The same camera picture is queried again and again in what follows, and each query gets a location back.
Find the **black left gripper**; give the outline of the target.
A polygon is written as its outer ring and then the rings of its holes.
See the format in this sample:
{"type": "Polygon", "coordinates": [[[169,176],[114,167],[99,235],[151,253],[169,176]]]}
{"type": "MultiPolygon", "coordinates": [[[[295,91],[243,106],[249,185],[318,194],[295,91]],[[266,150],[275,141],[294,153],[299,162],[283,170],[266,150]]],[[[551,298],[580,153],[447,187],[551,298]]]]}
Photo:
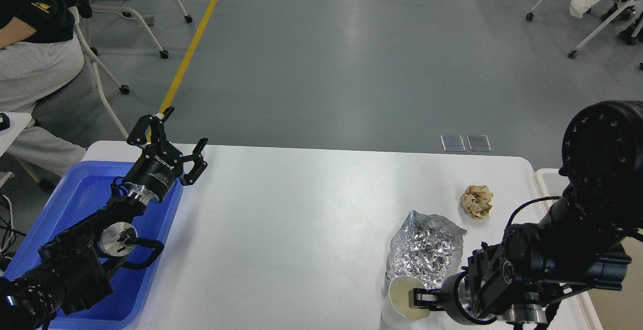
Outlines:
{"type": "Polygon", "coordinates": [[[186,156],[169,143],[164,124],[174,110],[174,106],[168,106],[162,113],[143,115],[127,136],[129,145],[140,148],[149,145],[124,177],[123,185],[129,190],[146,188],[156,203],[165,199],[177,177],[182,186],[193,185],[207,168],[202,152],[208,138],[200,139],[192,153],[186,156]],[[188,162],[193,166],[183,173],[183,164],[188,162]]]}

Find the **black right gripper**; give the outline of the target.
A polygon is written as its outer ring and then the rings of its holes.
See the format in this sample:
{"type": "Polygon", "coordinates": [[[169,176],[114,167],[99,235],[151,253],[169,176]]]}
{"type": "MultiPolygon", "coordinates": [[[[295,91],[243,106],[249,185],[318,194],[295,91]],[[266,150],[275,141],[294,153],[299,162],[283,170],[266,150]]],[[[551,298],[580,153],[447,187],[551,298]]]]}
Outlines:
{"type": "Polygon", "coordinates": [[[495,316],[477,317],[473,313],[472,295],[469,293],[468,272],[461,271],[449,276],[440,289],[412,289],[412,308],[429,311],[445,311],[448,316],[462,325],[489,325],[495,316]]]}

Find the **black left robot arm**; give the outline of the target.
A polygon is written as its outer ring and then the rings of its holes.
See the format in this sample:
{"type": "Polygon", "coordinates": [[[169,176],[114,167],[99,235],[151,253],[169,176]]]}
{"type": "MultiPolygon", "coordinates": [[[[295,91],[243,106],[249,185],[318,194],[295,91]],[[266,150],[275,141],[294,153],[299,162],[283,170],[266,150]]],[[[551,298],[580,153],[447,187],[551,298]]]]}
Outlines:
{"type": "Polygon", "coordinates": [[[2,277],[2,329],[47,329],[59,311],[87,310],[110,296],[121,269],[152,266],[164,250],[158,239],[142,238],[134,227],[149,204],[161,203],[175,183],[195,184],[207,167],[207,138],[184,155],[168,139],[164,124],[174,112],[138,119],[126,142],[141,156],[111,183],[106,205],[71,225],[39,250],[40,263],[16,280],[2,277]]]}

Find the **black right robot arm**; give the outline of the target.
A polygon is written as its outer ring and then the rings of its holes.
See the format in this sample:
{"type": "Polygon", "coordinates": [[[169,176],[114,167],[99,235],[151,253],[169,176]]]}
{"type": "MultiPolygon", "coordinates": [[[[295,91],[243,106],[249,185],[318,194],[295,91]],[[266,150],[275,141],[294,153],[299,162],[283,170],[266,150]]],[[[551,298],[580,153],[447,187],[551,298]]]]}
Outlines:
{"type": "Polygon", "coordinates": [[[481,243],[462,272],[437,289],[407,291],[411,309],[444,311],[464,325],[503,321],[547,329],[561,302],[590,289],[620,291],[641,241],[642,103],[609,100],[569,123],[560,175],[569,185],[539,223],[514,224],[498,245],[481,243]]]}

